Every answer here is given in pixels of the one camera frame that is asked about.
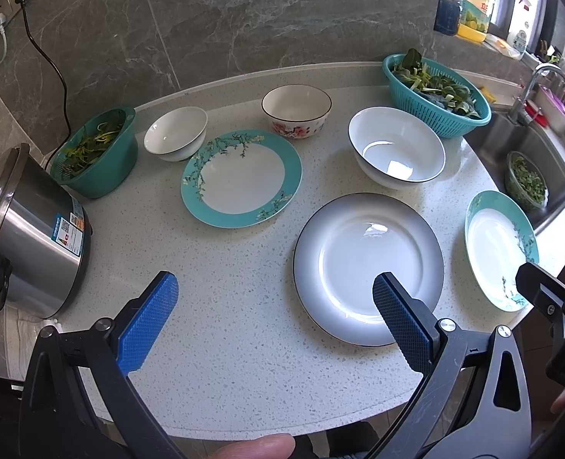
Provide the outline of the person's left hand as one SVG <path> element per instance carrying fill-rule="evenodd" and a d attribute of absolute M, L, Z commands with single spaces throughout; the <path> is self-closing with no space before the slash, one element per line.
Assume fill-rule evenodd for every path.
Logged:
<path fill-rule="evenodd" d="M 208 459 L 288 459 L 295 450 L 290 434 L 273 434 L 223 446 Z"/>

